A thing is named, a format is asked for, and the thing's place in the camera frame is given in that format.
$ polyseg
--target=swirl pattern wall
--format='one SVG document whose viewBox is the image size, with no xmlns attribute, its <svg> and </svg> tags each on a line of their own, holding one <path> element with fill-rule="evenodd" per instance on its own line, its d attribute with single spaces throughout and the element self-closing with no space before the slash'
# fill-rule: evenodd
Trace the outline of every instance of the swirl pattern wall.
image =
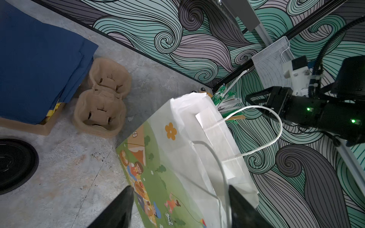
<svg viewBox="0 0 365 228">
<path fill-rule="evenodd" d="M 87 24 L 154 60 L 212 87 L 265 48 L 255 31 L 244 37 L 208 0 L 34 0 Z M 327 0 L 249 0 L 273 40 Z M 364 0 L 348 0 L 291 40 L 297 57 L 314 60 L 343 25 L 365 15 Z M 245 26 L 237 21 L 240 29 Z M 323 85 L 334 82 L 342 61 L 365 54 L 365 24 L 348 30 L 324 57 Z M 233 87 L 238 97 L 262 90 L 255 70 Z M 273 139 L 276 122 L 256 109 L 228 123 L 242 153 Z M 352 148 L 365 169 L 365 144 Z M 320 133 L 284 124 L 273 145 L 245 157 L 259 188 L 257 210 L 275 228 L 365 227 L 365 197 L 337 150 Z"/>
<path fill-rule="evenodd" d="M 240 31 L 211 0 L 34 0 L 209 87 L 265 46 Z M 324 0 L 249 0 L 275 40 Z M 245 26 L 238 20 L 240 29 Z"/>
</svg>

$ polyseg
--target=blue fabric cover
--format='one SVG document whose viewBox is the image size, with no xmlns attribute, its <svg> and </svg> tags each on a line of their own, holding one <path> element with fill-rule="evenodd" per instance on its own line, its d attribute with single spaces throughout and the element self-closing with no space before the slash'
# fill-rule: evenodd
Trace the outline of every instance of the blue fabric cover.
<svg viewBox="0 0 365 228">
<path fill-rule="evenodd" d="M 70 101 L 97 47 L 0 0 L 0 117 L 40 123 L 58 100 Z"/>
</svg>

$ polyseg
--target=black tire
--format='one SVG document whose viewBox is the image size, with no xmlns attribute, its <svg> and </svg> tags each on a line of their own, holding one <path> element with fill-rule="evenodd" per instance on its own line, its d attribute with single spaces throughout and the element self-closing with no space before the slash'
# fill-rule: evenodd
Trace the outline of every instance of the black tire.
<svg viewBox="0 0 365 228">
<path fill-rule="evenodd" d="M 34 147 L 18 139 L 0 139 L 0 195 L 26 183 L 38 168 Z"/>
</svg>

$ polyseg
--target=cartoon tent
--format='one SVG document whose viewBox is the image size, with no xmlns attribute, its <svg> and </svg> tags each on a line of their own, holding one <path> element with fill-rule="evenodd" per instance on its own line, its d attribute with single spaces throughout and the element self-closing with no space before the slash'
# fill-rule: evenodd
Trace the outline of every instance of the cartoon tent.
<svg viewBox="0 0 365 228">
<path fill-rule="evenodd" d="M 146 165 L 146 152 L 145 152 L 145 134 L 143 132 L 143 125 L 140 126 L 135 132 L 128 137 L 128 149 L 136 157 L 136 159 Z"/>
</svg>

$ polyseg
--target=concrete floor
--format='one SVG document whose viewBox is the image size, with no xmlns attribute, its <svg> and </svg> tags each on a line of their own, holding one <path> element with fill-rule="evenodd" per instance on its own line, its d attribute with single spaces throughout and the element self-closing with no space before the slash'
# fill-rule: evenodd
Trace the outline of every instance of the concrete floor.
<svg viewBox="0 0 365 228">
<path fill-rule="evenodd" d="M 128 185 L 116 145 L 167 100 L 204 86 L 30 0 L 7 1 L 44 23 L 98 44 L 95 57 L 111 58 L 132 75 L 132 90 L 124 100 L 126 123 L 115 138 L 103 139 L 75 129 L 71 118 L 77 98 L 66 105 L 47 137 L 0 127 L 0 138 L 24 140 L 39 154 L 39 167 L 31 179 L 0 196 L 0 227 L 87 227 Z M 75 97 L 86 89 L 83 83 Z M 135 206 L 130 227 L 143 227 Z"/>
</svg>

